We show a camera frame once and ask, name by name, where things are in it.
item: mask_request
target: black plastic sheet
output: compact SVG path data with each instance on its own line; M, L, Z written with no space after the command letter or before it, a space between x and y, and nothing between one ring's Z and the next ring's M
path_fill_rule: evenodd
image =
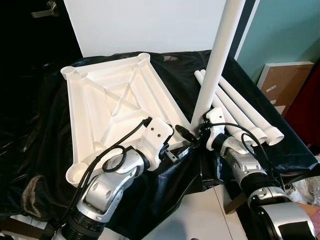
M137 56L139 52L82 58L74 67ZM205 69L210 51L151 53L151 64L191 121L200 85L195 70ZM286 183L320 174L320 165L285 120L233 58L223 70L229 81L285 135L265 151ZM41 221L59 218L75 188L65 173L73 163L67 83L60 70L11 79L2 87L0 125L0 218L23 214ZM18 100L13 98L17 92ZM263 167L267 164L255 149ZM233 179L229 166L203 146L173 165L165 159L154 172L145 172L124 192L108 227L130 239L141 239L179 207L187 193L204 191Z

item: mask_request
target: white plastic tube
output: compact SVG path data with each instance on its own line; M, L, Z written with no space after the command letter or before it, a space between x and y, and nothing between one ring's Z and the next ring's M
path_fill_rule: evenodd
M267 135L259 128L256 127L253 122L241 111L241 109L231 100L231 98L221 89L217 87L216 95L221 100L226 109L231 113L236 122L248 129L259 141L259 143L264 143L267 140Z
M240 93L238 93L223 77L220 78L219 85L232 98L245 115L267 136L266 143L275 145L284 139L284 134L275 126L272 126L261 114L252 107Z
M204 76L202 75L202 73L200 73L199 71L195 71L194 72L194 76L196 77L196 79L198 80L199 84L202 85L202 82L204 80ZM238 124L236 122L236 120L231 116L230 112L227 110L227 108L225 107L225 105L221 102L221 100L218 98L217 95L214 95L213 101L212 101L212 106L214 108L221 108L222 112L223 112L223 116L225 119L226 123L231 123L231 124ZM225 125L225 128L228 130L228 132L235 137L235 139L237 139L238 141L242 141L241 140L241 135L244 134L245 132L242 131L240 128L235 127L235 126L229 126L229 125ZM245 141L245 143L247 145L251 145L252 144L252 139L245 135L243 136L243 140Z
M198 133L202 116L212 104L234 38L245 0L226 0L213 43L206 75L193 112L190 130Z
M200 71L200 73L201 73L202 76L205 76L206 70L202 69L202 70Z

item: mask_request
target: white vertical pole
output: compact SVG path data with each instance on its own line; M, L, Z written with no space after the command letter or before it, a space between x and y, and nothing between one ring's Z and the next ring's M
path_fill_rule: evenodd
M202 116L210 109L214 99L244 4L245 0L225 1L219 28L191 120L190 130L196 135L198 134L198 126L203 120Z
M202 82L204 81L204 75L206 71L201 70L201 71L195 71L194 76L198 80L199 84L202 85ZM221 102L221 100L218 98L217 94L214 95L213 101L212 101L212 106L214 108L221 108L223 112L223 116L225 119L226 123L232 123L232 124L238 124L234 117L230 114L226 106ZM235 127L235 126L230 126L230 125L225 125L225 128L228 130L229 134L235 137L239 142L242 141L241 135L244 134L245 132L242 131L240 128ZM245 135L243 136L244 141L246 142L247 145L252 144L252 139Z

